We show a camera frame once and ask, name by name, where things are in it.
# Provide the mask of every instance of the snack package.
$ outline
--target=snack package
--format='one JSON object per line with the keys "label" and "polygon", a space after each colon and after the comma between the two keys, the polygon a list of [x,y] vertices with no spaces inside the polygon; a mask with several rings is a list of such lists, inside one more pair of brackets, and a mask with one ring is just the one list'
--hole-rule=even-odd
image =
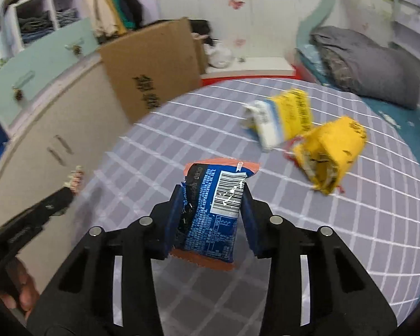
{"label": "snack package", "polygon": [[271,150],[312,128],[308,95],[300,89],[244,105],[244,126],[255,131],[264,150]]}
{"label": "snack package", "polygon": [[171,253],[198,265],[233,269],[233,245],[246,178],[257,163],[206,159],[185,166],[184,208]]}
{"label": "snack package", "polygon": [[343,116],[312,129],[294,148],[299,166],[314,183],[314,189],[330,194],[340,184],[364,149],[364,127]]}

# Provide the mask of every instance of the gray pillow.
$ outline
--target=gray pillow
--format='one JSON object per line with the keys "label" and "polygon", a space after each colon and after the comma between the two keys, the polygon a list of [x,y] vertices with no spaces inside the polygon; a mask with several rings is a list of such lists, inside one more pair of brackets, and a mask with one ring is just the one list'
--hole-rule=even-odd
{"label": "gray pillow", "polygon": [[323,27],[312,36],[339,87],[358,96],[417,107],[420,79],[400,51],[383,48],[349,29]]}

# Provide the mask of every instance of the beige garment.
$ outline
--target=beige garment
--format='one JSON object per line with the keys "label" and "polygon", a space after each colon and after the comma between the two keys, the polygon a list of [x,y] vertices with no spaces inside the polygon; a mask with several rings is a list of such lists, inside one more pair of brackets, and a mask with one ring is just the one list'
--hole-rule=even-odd
{"label": "beige garment", "polygon": [[106,0],[85,0],[96,37],[108,37],[117,32],[117,23]]}
{"label": "beige garment", "polygon": [[114,20],[117,24],[117,34],[122,36],[128,32],[128,30],[124,27],[123,21],[120,19],[120,15],[118,14],[117,9],[115,8],[113,0],[105,0],[108,6],[110,7],[112,14],[114,16]]}

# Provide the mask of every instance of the silver screw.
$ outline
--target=silver screw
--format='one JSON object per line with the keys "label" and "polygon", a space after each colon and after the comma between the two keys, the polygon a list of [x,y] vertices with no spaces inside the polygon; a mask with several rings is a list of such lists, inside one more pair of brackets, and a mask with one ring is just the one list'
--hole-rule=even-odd
{"label": "silver screw", "polygon": [[144,217],[140,218],[140,220],[138,222],[142,226],[149,226],[150,224],[153,223],[153,219],[151,219],[151,217],[149,217],[149,216],[144,216]]}
{"label": "silver screw", "polygon": [[93,226],[88,233],[92,236],[98,236],[101,233],[101,228],[99,226]]}
{"label": "silver screw", "polygon": [[269,217],[269,222],[274,225],[280,225],[283,222],[283,217],[275,214],[274,216]]}
{"label": "silver screw", "polygon": [[321,228],[321,234],[323,236],[331,236],[333,234],[333,230],[328,226],[324,226]]}

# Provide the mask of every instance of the light green drawer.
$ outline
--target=light green drawer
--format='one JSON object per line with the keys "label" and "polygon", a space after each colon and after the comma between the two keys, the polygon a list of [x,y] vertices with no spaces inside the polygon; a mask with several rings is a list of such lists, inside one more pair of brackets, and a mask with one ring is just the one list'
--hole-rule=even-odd
{"label": "light green drawer", "polygon": [[[82,49],[76,56],[72,46]],[[98,47],[89,19],[47,35],[10,59],[0,69],[0,122],[10,125],[31,100],[66,69]],[[13,88],[21,89],[17,101]]]}

